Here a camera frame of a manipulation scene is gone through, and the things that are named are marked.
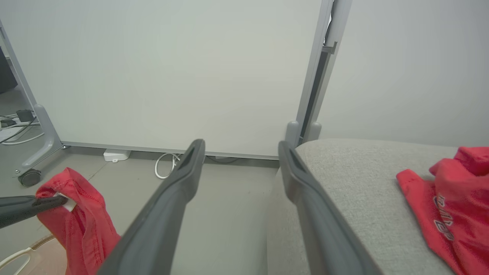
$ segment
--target whiteboard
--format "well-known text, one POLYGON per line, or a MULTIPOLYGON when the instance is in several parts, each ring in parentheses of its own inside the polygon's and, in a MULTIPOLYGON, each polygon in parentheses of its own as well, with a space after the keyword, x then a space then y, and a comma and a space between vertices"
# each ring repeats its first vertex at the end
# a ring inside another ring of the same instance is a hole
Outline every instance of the whiteboard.
POLYGON ((0 20, 63 142, 184 150, 203 138, 209 152, 276 156, 311 89, 322 5, 3 0, 0 20))
POLYGON ((488 13, 485 0, 354 0, 319 138, 489 146, 488 13))

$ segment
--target red shirt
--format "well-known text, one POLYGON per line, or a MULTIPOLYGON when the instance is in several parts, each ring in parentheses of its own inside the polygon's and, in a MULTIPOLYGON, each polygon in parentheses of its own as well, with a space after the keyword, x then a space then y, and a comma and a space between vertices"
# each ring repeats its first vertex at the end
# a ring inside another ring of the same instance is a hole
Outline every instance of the red shirt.
POLYGON ((397 174, 428 246, 458 274, 489 274, 489 147, 460 147, 429 169, 397 174))
POLYGON ((120 239, 105 210, 104 198, 70 168, 44 183, 36 197, 52 197, 56 192, 76 202, 73 211, 57 207, 37 217, 66 249, 66 275, 95 275, 120 239))

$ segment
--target white wall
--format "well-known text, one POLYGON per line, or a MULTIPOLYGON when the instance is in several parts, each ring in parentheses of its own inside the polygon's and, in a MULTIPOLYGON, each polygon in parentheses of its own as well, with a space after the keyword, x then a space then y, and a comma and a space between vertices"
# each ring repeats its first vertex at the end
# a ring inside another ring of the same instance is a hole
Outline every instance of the white wall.
POLYGON ((488 14, 487 0, 353 0, 320 138, 489 146, 488 14))

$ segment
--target basket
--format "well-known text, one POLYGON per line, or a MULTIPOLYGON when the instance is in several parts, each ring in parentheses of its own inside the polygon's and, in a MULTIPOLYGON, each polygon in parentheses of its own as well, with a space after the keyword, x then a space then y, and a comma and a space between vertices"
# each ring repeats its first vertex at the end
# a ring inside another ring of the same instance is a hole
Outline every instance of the basket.
POLYGON ((31 247, 0 262, 0 271, 23 255, 29 258, 14 275, 65 275, 66 273, 66 250, 53 235, 39 240, 31 247))

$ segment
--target caster wheel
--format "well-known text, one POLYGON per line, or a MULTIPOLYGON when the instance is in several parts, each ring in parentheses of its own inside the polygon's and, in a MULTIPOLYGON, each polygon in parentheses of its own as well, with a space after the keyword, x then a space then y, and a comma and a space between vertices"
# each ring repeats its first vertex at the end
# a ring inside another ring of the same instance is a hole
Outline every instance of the caster wheel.
POLYGON ((27 172, 23 173, 17 178, 19 182, 26 186, 31 187, 38 184, 41 181, 41 172, 36 169, 29 169, 27 172))

